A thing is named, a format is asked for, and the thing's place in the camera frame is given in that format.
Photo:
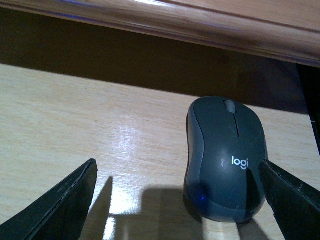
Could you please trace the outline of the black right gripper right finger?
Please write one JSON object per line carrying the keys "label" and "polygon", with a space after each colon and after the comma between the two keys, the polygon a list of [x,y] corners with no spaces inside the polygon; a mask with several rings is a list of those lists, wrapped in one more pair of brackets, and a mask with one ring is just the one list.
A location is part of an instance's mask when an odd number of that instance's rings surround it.
{"label": "black right gripper right finger", "polygon": [[320,238],[320,191],[265,159],[259,165],[263,191],[286,240]]}

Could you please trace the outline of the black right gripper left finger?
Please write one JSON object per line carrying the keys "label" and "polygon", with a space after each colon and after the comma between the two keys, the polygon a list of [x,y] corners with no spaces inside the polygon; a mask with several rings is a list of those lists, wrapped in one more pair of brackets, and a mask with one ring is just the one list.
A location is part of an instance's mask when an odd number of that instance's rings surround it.
{"label": "black right gripper left finger", "polygon": [[77,240],[92,203],[97,162],[89,159],[0,226],[2,240]]}

